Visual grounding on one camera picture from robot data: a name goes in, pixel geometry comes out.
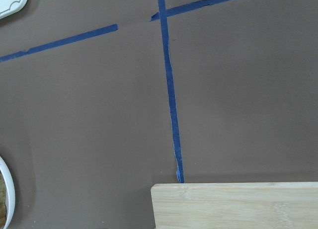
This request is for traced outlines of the white round plate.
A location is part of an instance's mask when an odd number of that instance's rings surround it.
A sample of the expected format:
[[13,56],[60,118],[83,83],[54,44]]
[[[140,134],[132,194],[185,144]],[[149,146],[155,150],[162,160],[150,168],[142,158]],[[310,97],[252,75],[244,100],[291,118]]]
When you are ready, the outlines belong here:
[[16,196],[12,175],[2,157],[0,158],[0,172],[5,184],[6,220],[3,228],[7,229],[9,228],[9,225],[14,215]]

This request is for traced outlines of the cream bear tray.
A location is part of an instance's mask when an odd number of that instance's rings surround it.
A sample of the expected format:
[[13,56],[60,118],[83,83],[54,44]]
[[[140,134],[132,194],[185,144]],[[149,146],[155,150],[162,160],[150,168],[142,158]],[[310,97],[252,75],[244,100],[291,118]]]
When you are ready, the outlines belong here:
[[0,18],[3,19],[19,12],[26,3],[27,0],[0,0]]

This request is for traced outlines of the wooden cutting board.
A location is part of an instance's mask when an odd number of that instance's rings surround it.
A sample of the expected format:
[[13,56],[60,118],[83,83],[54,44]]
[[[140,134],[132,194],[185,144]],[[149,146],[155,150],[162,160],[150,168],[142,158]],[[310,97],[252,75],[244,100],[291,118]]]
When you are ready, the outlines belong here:
[[317,182],[156,184],[158,229],[316,229]]

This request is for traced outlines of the bread slice on plate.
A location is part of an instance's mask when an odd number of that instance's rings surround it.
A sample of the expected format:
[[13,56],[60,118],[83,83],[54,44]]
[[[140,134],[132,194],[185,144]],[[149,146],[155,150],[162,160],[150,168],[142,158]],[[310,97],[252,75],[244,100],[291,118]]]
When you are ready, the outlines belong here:
[[0,226],[4,227],[6,222],[6,186],[2,174],[0,175]]

